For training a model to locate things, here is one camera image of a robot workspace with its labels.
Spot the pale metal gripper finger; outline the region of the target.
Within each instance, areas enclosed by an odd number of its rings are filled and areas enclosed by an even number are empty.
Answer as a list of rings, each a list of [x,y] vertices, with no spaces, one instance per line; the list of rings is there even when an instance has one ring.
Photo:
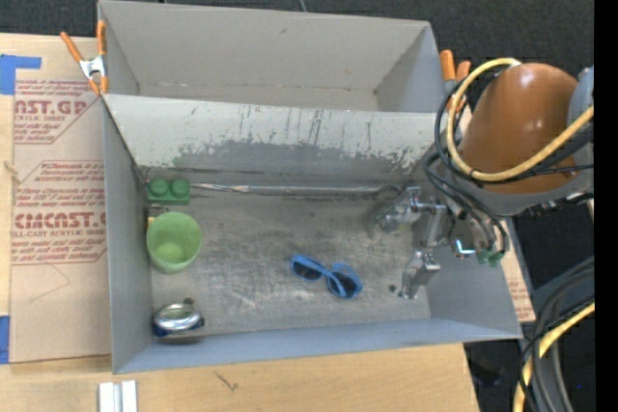
[[[416,250],[403,270],[399,296],[415,298],[420,288],[425,287],[440,270],[432,251]]]
[[[445,210],[446,206],[435,196],[427,195],[425,189],[410,186],[379,210],[379,228],[394,233],[403,225],[439,218]]]

